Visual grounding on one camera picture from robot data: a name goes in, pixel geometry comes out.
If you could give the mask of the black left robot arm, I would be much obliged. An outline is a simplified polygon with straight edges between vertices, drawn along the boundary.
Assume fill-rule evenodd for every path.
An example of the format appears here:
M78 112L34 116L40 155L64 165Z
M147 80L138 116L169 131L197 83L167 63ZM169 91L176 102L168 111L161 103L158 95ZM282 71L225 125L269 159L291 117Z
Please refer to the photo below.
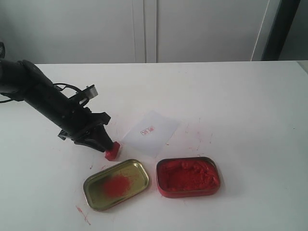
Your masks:
M4 43L0 44L0 93L11 101L25 101L61 128L58 137L70 139L100 152L118 151L105 130L110 116L93 113L86 104L96 97L94 85L79 89L66 83L53 83L27 60L11 62L4 59Z

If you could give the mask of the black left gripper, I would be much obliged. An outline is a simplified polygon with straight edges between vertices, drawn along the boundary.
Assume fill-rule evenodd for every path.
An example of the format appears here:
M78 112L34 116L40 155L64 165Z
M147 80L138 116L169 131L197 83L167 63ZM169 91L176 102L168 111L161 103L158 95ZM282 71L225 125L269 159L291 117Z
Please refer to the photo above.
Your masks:
M75 144L99 152L113 149L114 143L104 128L111 119L107 113L93 113L89 108L76 103L61 106L60 109L60 112L53 112L49 120L63 130L58 135L61 139L70 138Z

